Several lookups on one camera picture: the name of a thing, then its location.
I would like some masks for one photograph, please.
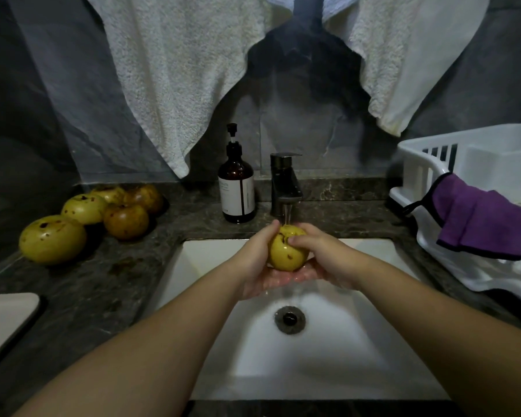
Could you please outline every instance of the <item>hanging towel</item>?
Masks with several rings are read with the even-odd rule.
[[[521,206],[497,191],[480,190],[445,173],[403,212],[411,213],[418,206],[424,206],[442,227],[439,246],[492,259],[521,260]]]
[[[286,9],[293,11],[294,2],[297,1],[299,3],[308,3],[314,0],[267,0],[269,3],[274,4],[275,6],[285,7]],[[322,21],[327,21],[331,17],[335,16],[342,10],[347,9],[347,7],[351,6],[357,0],[324,0],[324,4],[322,7]]]
[[[136,120],[174,173],[266,32],[265,0],[89,0]]]
[[[361,55],[368,111],[400,136],[415,111],[467,46],[489,0],[359,0],[348,41]]]

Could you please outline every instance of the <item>sink drain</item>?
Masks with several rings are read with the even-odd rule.
[[[295,335],[305,329],[305,314],[293,306],[285,306],[276,312],[274,322],[286,335]]]

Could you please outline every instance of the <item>purple cleaning cloth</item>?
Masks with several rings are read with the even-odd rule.
[[[442,227],[438,245],[492,259],[521,260],[521,206],[498,192],[485,192],[446,173],[404,213],[417,206],[424,206]]]

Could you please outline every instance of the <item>faucet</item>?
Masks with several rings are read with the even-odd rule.
[[[272,208],[270,214],[277,218],[289,219],[291,208],[301,202],[303,192],[292,168],[292,157],[298,153],[280,152],[270,154],[270,170],[272,174]]]

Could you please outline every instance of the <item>sink basin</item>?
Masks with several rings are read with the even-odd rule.
[[[144,315],[229,259],[245,241],[183,243]],[[388,239],[342,241],[423,279]],[[304,329],[299,323],[293,326],[293,316],[283,325],[299,333],[288,335],[278,329],[282,323],[275,323],[275,315],[285,306],[303,313]],[[282,310],[280,320],[289,310],[296,309]],[[240,301],[212,347],[191,398],[431,400],[448,396],[365,296],[326,281],[309,281]]]

